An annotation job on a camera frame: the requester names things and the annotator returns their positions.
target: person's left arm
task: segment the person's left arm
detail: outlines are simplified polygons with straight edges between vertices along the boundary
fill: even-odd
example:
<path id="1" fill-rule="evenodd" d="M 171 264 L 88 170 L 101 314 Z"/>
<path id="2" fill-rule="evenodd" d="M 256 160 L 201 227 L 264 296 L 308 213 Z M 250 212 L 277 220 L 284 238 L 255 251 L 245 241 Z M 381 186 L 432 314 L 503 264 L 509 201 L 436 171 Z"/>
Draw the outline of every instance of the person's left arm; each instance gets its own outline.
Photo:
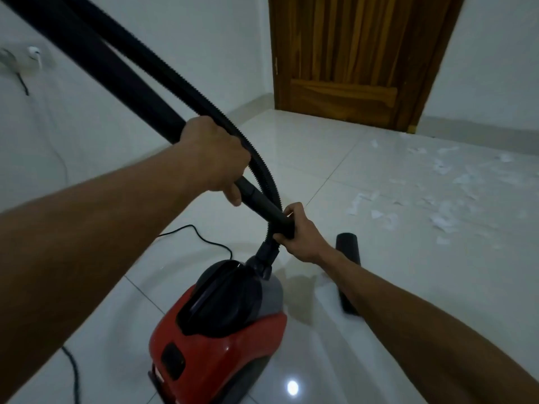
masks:
<path id="1" fill-rule="evenodd" d="M 0 214 L 4 402 L 82 324 L 197 196 L 233 184 L 249 153 L 207 117 L 158 155 Z"/>

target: brown door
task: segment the brown door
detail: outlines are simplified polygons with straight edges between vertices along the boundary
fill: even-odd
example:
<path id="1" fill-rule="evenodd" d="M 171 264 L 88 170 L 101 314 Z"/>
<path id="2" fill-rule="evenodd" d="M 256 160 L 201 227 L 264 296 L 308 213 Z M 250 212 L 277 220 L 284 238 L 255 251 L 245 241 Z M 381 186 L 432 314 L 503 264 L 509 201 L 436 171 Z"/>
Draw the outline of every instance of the brown door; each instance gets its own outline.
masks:
<path id="1" fill-rule="evenodd" d="M 406 130 L 452 2 L 270 0 L 275 107 Z"/>

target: forearm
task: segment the forearm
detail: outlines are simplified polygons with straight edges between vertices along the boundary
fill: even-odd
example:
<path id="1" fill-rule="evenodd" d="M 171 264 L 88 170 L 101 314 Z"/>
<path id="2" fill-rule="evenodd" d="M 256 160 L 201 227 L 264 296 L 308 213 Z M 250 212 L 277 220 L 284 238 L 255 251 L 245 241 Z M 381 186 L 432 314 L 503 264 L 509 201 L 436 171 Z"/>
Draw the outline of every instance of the forearm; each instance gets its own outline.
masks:
<path id="1" fill-rule="evenodd" d="M 0 402 L 200 194 L 196 175 L 170 161 L 179 154 L 160 153 L 0 215 L 0 362 L 16 367 L 3 373 Z"/>
<path id="2" fill-rule="evenodd" d="M 429 403 L 527 403 L 538 383 L 481 335 L 434 305 L 328 252 L 320 265 Z"/>

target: white tile floor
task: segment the white tile floor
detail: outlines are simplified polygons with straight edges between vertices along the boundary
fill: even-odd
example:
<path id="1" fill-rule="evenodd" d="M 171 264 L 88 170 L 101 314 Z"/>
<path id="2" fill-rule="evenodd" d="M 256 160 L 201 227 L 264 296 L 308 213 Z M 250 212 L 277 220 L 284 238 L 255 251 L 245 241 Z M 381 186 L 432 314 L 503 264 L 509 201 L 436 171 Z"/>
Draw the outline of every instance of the white tile floor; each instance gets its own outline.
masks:
<path id="1" fill-rule="evenodd" d="M 308 204 L 307 215 L 328 241 L 355 233 L 367 269 L 461 319 L 539 378 L 538 157 L 515 154 L 502 163 L 499 151 L 466 144 L 441 155 L 438 149 L 455 143 L 273 110 L 241 129 L 268 161 L 283 203 Z M 426 153 L 408 150 L 418 148 Z M 435 159 L 452 170 L 437 174 Z M 477 200 L 453 183 L 470 172 L 468 187 Z M 516 184 L 500 180 L 508 176 Z M 346 213 L 358 192 L 376 190 L 378 199 L 363 200 L 356 215 Z M 421 201 L 425 196 L 434 197 L 434 205 Z M 444 200 L 459 221 L 452 234 L 430 222 Z M 372 210 L 395 213 L 396 229 L 385 229 L 383 217 L 373 220 Z M 246 207 L 232 209 L 218 193 L 198 198 L 169 228 L 183 224 L 227 244 L 239 260 L 265 235 L 259 217 Z M 438 236 L 451 243 L 437 245 Z M 80 365 L 84 404 L 159 403 L 146 375 L 149 335 L 162 312 L 223 258 L 225 251 L 191 230 L 147 250 L 67 342 Z M 245 403 L 422 402 L 365 323 L 341 312 L 335 286 L 318 267 L 281 252 L 274 272 L 284 285 L 288 325 Z M 299 386 L 295 397 L 286 390 L 290 380 Z M 71 403 L 71 387 L 71 367 L 57 353 L 10 403 Z"/>

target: black button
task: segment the black button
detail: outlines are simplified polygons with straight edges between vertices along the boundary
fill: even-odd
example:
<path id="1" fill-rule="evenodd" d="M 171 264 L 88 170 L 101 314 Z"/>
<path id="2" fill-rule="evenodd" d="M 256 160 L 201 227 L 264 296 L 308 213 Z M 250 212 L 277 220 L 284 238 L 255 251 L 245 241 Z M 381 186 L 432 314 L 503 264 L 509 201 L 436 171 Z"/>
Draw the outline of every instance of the black button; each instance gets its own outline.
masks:
<path id="1" fill-rule="evenodd" d="M 174 381 L 178 380 L 185 369 L 185 357 L 174 343 L 169 343 L 165 346 L 161 354 L 161 361 L 170 378 Z"/>

